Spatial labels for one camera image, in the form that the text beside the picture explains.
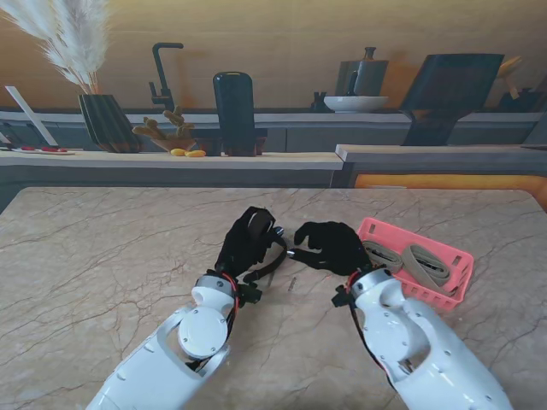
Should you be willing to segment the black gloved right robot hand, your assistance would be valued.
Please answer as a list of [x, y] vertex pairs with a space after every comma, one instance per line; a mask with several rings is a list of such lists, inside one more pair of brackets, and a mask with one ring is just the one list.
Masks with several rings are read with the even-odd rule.
[[287, 251], [294, 261], [342, 277], [371, 272], [373, 263], [356, 232], [342, 222], [306, 222], [294, 234], [295, 248]]

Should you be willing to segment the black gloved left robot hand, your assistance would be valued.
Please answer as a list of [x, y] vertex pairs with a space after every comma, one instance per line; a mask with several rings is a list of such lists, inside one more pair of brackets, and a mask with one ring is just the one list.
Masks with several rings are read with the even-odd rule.
[[274, 224], [275, 218], [267, 209], [247, 208], [226, 234], [215, 271], [237, 278], [252, 266], [263, 263], [267, 251], [276, 243], [282, 248], [281, 253], [265, 267], [247, 273], [243, 281], [250, 284], [274, 272], [286, 258], [287, 251], [283, 229]]

